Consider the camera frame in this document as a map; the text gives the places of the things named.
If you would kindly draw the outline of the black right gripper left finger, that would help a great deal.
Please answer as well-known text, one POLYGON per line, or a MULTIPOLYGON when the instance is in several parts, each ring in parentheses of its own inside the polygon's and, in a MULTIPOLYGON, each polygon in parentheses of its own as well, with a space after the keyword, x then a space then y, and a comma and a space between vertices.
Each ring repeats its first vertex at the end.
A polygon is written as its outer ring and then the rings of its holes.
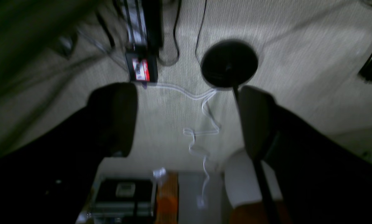
POLYGON ((130 153, 137 111, 135 84, 98 88, 68 119, 0 157, 0 224, 74 224, 102 160, 130 153))

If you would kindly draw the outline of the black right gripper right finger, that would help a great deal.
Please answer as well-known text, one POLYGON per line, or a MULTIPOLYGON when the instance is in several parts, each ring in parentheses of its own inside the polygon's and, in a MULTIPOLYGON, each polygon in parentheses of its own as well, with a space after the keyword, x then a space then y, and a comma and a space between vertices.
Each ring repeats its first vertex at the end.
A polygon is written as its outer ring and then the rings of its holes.
POLYGON ((372 165, 257 88, 238 92, 267 224, 372 224, 372 165))

